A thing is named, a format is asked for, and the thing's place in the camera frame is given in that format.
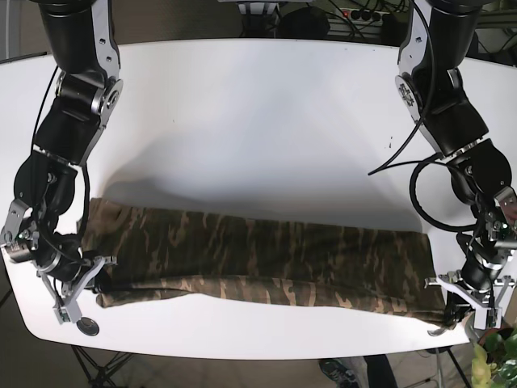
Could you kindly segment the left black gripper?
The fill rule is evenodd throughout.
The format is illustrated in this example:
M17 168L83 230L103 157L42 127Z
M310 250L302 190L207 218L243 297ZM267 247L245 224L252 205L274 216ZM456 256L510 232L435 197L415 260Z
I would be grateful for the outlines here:
M513 257L513 248L497 249L497 255L487 259L480 247L466 249L464 267L457 271L425 279L424 286L439 286L447 292L443 312L442 331L473 314L473 327L479 330L500 328L502 325L502 298L516 286L516 279L501 272Z

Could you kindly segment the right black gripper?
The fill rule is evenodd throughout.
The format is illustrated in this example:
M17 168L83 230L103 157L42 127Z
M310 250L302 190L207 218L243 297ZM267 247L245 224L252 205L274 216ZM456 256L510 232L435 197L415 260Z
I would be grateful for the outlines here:
M59 324L77 323L82 318L78 297L84 289L95 286L95 277L106 267L117 265L114 255L94 255L81 263L65 262L55 254L49 264L36 267L36 275L43 281L54 300L53 312Z

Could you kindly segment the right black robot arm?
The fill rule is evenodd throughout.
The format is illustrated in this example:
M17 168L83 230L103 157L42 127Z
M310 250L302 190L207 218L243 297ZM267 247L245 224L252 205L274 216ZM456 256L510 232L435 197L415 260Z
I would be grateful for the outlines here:
M87 220L73 234L57 224L74 201L75 180L88 177L87 160L123 90L120 52L109 1L38 4L57 64L49 89L55 97L40 113L28 158L18 169L1 233L14 263L29 262L50 292L59 323L79 323L80 293L115 259L82 247Z

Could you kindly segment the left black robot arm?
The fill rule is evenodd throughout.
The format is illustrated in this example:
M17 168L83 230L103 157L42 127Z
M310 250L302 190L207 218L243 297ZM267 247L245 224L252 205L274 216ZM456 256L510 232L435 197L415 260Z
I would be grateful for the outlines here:
M434 154L416 162L409 182L414 210L436 229L454 233L465 262L439 275L446 290L444 323L473 313L477 329L502 324L500 301L516 282L502 270L516 248L516 193L511 165L488 138L488 127L464 91L460 63L472 42L481 1L412 1L399 49L396 86ZM417 180L431 164L445 166L456 197L475 222L452 226L431 217L417 198Z

